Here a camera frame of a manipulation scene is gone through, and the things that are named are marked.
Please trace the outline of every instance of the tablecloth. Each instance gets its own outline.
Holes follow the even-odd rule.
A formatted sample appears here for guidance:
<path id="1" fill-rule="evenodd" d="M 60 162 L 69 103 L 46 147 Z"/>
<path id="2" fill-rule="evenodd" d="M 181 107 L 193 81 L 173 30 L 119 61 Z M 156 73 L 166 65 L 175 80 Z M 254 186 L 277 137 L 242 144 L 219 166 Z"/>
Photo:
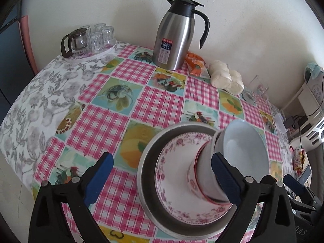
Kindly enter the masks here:
<path id="1" fill-rule="evenodd" d="M 68 182 L 103 152 L 112 153 L 114 168 L 90 211 L 115 242 L 179 242 L 148 219 L 136 191 L 144 148 L 170 125 L 199 121 L 224 129 L 244 119 L 267 147 L 270 173 L 282 180 L 293 172 L 288 138 L 274 125 L 276 107 L 251 105 L 215 89 L 208 80 L 189 75 L 186 63 L 176 71 L 158 68 L 152 53 L 119 42 L 101 59 L 75 64 L 58 56 L 19 95 L 0 127 L 0 149 L 34 197 L 41 181 Z M 63 209 L 79 234 L 68 205 Z M 252 235 L 260 210 L 258 205 L 243 242 Z"/>

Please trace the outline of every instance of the glass cup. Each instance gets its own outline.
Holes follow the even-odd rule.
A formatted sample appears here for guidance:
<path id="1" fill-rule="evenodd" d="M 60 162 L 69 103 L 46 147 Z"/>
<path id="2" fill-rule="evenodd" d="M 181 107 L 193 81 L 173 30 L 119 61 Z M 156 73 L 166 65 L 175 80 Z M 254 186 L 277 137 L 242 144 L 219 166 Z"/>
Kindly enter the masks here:
<path id="1" fill-rule="evenodd" d="M 83 27 L 80 27 L 80 28 L 85 28 L 86 29 L 86 38 L 88 40 L 88 43 L 90 41 L 90 34 L 91 34 L 91 27 L 90 26 L 83 26 Z"/>
<path id="2" fill-rule="evenodd" d="M 87 35 L 90 35 L 91 34 L 91 27 L 90 26 L 83 26 L 83 27 L 80 27 L 80 28 L 85 28 Z"/>
<path id="3" fill-rule="evenodd" d="M 98 24 L 94 25 L 93 32 L 100 32 L 100 28 L 105 27 L 105 26 L 106 26 L 105 23 L 98 23 Z"/>
<path id="4" fill-rule="evenodd" d="M 263 95 L 269 89 L 269 86 L 259 76 L 255 76 L 247 87 L 253 91 L 256 96 Z"/>
<path id="5" fill-rule="evenodd" d="M 110 39 L 114 38 L 114 28 L 111 26 L 100 28 L 100 32 L 103 35 L 103 42 L 105 45 L 108 44 Z"/>
<path id="6" fill-rule="evenodd" d="M 94 32 L 90 34 L 89 50 L 93 53 L 98 53 L 105 46 L 103 42 L 103 36 L 100 32 Z"/>
<path id="7" fill-rule="evenodd" d="M 242 96 L 245 101 L 250 104 L 263 104 L 268 101 L 268 96 L 265 94 L 269 89 L 259 76 L 255 76 L 247 87 L 244 87 Z"/>

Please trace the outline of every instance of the jug label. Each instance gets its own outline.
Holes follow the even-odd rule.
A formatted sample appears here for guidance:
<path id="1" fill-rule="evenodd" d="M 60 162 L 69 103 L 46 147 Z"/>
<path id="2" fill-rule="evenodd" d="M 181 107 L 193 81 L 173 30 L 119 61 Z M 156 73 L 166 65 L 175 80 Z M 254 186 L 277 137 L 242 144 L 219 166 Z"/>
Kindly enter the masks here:
<path id="1" fill-rule="evenodd" d="M 163 38 L 162 39 L 162 44 L 161 44 L 161 48 L 160 48 L 160 54 L 159 54 L 159 58 L 158 61 L 162 64 L 167 64 L 167 60 L 169 58 L 170 55 L 170 51 L 171 51 L 171 47 L 172 47 L 172 41 Z"/>

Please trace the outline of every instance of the screw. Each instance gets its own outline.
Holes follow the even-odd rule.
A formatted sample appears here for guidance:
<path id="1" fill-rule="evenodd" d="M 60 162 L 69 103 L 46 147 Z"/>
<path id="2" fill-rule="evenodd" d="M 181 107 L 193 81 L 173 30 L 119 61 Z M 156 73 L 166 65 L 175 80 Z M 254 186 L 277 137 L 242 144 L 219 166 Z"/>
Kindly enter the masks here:
<path id="1" fill-rule="evenodd" d="M 247 181 L 248 183 L 253 183 L 254 179 L 251 176 L 247 176 L 245 178 L 245 181 Z"/>
<path id="2" fill-rule="evenodd" d="M 41 186 L 47 186 L 48 185 L 48 181 L 47 180 L 44 180 L 41 182 Z"/>
<path id="3" fill-rule="evenodd" d="M 276 181 L 276 184 L 277 184 L 277 186 L 279 186 L 279 187 L 283 187 L 283 185 L 284 185 L 281 181 Z"/>
<path id="4" fill-rule="evenodd" d="M 74 176 L 71 181 L 72 181 L 72 183 L 78 183 L 80 181 L 80 177 Z"/>

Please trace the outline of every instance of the black cable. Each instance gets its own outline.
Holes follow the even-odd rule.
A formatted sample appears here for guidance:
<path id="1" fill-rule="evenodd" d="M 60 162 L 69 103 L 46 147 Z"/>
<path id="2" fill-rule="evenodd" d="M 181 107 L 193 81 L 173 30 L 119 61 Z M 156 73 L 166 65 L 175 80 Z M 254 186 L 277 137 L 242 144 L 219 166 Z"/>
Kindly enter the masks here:
<path id="1" fill-rule="evenodd" d="M 5 94 L 2 92 L 2 89 L 0 88 L 0 94 L 2 94 L 2 96 L 5 98 L 5 100 L 8 102 L 8 104 L 10 105 L 10 107 L 12 106 L 12 104 L 10 103 L 10 101 L 7 99 L 7 97 L 5 96 Z"/>
<path id="2" fill-rule="evenodd" d="M 321 107 L 321 105 L 323 104 L 323 100 L 324 100 L 324 89 L 323 89 L 323 82 L 324 82 L 324 74 L 323 74 L 323 80 L 322 80 L 322 102 L 321 104 L 319 105 L 319 107 L 311 114 L 311 115 L 305 115 L 306 117 L 310 117 L 312 115 L 315 114 L 315 112 L 318 111 L 318 109 Z"/>
<path id="3" fill-rule="evenodd" d="M 300 133 L 300 131 L 301 131 L 301 129 L 300 129 L 300 117 L 299 117 L 299 115 L 296 115 L 296 116 L 294 116 L 294 117 L 298 117 L 298 122 L 297 122 L 297 124 L 298 124 L 298 126 L 299 126 L 299 140 L 300 140 L 300 147 L 301 148 L 303 148 L 303 146 L 302 146 L 302 137 L 301 137 L 301 133 Z"/>

